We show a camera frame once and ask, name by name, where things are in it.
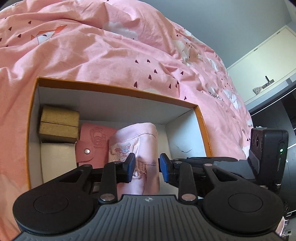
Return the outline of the pink fabric pouch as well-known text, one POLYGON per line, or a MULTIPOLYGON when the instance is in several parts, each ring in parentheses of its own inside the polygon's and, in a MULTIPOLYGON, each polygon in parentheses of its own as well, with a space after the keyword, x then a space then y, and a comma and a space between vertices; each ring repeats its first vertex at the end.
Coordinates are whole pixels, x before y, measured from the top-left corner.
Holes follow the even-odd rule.
POLYGON ((136 123, 118 130, 109 139, 109 162, 124 162, 135 154, 130 183, 117 185, 117 196, 156 195, 159 192, 157 129, 152 123, 136 123))

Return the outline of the pink card wallet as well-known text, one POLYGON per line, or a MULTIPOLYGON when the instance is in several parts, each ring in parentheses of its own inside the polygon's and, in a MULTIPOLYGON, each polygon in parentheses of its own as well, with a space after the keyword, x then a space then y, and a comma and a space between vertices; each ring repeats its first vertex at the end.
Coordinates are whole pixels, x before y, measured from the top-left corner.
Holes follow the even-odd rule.
POLYGON ((76 163, 103 168, 108 162, 109 139, 117 129, 92 123, 83 123, 75 144, 76 163))

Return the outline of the long white box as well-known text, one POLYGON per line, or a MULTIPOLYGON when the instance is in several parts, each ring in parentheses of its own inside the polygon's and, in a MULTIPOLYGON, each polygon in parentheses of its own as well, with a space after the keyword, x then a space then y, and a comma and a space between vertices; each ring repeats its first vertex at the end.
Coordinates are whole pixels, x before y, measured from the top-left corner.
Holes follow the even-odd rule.
POLYGON ((75 145, 41 144, 41 167, 44 183, 77 168, 75 145))

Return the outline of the small gold box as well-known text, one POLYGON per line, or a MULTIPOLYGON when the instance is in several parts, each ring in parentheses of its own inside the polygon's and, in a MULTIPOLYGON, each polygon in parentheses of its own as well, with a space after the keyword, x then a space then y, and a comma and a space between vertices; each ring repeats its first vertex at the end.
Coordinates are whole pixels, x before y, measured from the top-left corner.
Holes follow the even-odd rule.
POLYGON ((79 117, 78 111, 44 105, 39 125, 41 141, 75 144, 79 138, 79 117))

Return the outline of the orange cardboard box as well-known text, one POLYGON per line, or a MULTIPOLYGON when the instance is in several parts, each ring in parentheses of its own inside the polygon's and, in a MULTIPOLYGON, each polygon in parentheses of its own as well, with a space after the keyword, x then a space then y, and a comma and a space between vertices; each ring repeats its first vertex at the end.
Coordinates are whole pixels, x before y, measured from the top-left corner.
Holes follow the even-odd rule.
POLYGON ((119 194, 159 192, 158 159, 211 157, 196 104, 123 87, 38 77, 27 127, 29 187, 84 164, 101 168, 134 153, 132 181, 119 194))

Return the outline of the black wardrobe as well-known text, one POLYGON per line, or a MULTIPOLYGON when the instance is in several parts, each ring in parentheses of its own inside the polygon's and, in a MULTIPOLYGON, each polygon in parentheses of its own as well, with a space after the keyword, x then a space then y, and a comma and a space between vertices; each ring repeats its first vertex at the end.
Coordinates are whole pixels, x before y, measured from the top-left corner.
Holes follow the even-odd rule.
POLYGON ((255 127, 276 128, 288 132, 288 150, 280 196, 295 210, 295 91, 252 116, 255 127))

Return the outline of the pink duvet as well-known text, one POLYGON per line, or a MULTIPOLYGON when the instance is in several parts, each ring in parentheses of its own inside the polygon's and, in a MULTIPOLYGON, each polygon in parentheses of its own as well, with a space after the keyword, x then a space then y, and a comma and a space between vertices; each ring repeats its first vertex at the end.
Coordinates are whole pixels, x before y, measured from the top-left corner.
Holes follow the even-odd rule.
POLYGON ((20 1, 1 11, 1 240, 29 189, 26 138, 37 77, 171 96, 201 109, 213 154, 244 159, 252 120, 221 58, 141 1, 20 1))

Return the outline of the white door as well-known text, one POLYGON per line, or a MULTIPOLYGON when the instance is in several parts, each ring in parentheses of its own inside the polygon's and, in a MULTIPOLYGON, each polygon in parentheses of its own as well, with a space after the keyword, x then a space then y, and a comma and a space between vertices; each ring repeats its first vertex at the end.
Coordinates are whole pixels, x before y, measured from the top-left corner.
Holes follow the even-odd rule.
POLYGON ((227 71, 246 105, 262 97, 295 74, 295 31, 281 28, 227 71), (265 76, 274 83, 262 89, 265 76))

